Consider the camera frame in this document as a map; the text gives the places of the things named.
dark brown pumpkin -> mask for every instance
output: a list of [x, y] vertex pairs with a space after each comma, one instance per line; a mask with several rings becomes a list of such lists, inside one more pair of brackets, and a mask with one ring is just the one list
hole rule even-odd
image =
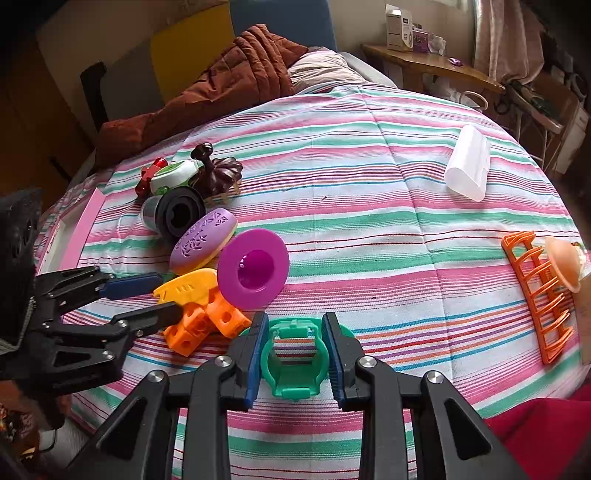
[[189, 186], [197, 190], [201, 197], [208, 198], [227, 193], [242, 178], [242, 164], [234, 157], [214, 158], [211, 143], [197, 145], [191, 158], [199, 160], [203, 166], [189, 180]]

yellow panel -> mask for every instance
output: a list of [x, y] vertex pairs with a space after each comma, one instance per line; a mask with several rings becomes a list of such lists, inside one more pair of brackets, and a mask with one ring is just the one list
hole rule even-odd
[[198, 12], [152, 37], [152, 65], [165, 102], [192, 85], [234, 40], [230, 4]]

black robotic claw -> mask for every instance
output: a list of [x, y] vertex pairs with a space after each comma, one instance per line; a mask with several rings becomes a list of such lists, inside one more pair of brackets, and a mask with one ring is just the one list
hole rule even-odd
[[359, 480], [408, 478], [402, 410], [409, 408], [419, 480], [511, 479], [527, 476], [445, 376], [402, 374], [363, 354], [334, 313], [323, 319], [330, 382], [344, 411], [363, 412]]
[[[74, 459], [66, 480], [169, 478], [182, 407], [189, 409], [183, 478], [229, 480], [226, 412], [246, 411], [256, 399], [267, 321], [257, 313], [227, 355], [193, 372], [150, 372]], [[323, 318], [323, 339], [335, 400], [343, 410], [363, 412], [360, 480], [408, 478], [403, 408], [412, 412], [420, 480], [527, 478], [443, 374], [413, 377], [365, 356], [334, 313]]]
[[155, 274], [115, 279], [98, 267], [38, 275], [20, 348], [0, 355], [0, 380], [14, 381], [37, 402], [46, 426], [59, 428], [64, 417], [56, 397], [121, 379], [134, 339], [177, 323], [183, 309], [163, 303], [116, 315], [99, 326], [65, 324], [61, 316], [99, 298], [150, 293], [162, 282]]

curtain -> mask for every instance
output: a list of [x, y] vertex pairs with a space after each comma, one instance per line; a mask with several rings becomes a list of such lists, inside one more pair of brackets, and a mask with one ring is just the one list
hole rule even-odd
[[474, 68], [498, 82], [531, 82], [544, 65], [535, 14], [519, 0], [475, 0]]

bed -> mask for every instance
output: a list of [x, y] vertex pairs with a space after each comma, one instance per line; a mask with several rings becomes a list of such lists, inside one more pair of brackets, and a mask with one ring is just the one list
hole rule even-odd
[[[480, 203], [443, 181], [467, 123], [491, 142]], [[487, 117], [392, 87], [325, 83], [169, 138], [71, 189], [43, 226], [38, 254], [60, 212], [97, 187], [106, 199], [79, 267], [99, 265], [118, 277], [167, 272], [170, 252], [144, 226], [134, 187], [141, 167], [155, 158], [184, 160], [206, 141], [216, 156], [244, 165], [241, 194], [215, 205], [238, 218], [238, 232], [267, 228], [288, 246], [290, 273], [267, 308], [270, 318], [334, 311], [366, 354], [413, 375], [441, 371], [483, 417], [529, 398], [566, 397], [586, 375], [577, 336], [555, 364], [542, 364], [527, 304], [499, 243], [521, 230], [582, 241], [554, 187]], [[98, 325], [154, 303], [151, 296], [99, 300], [65, 321]], [[569, 324], [576, 325], [570, 294], [568, 306]], [[92, 431], [149, 371], [198, 368], [226, 345], [211, 336], [185, 359], [162, 334], [139, 339], [124, 378], [75, 394], [72, 418]], [[185, 419], [181, 412], [177, 477]], [[408, 415], [405, 421], [412, 472]], [[328, 381], [318, 397], [297, 403], [274, 398], [263, 381], [254, 408], [229, 413], [228, 428], [235, 478], [357, 478], [362, 416], [337, 409]]]

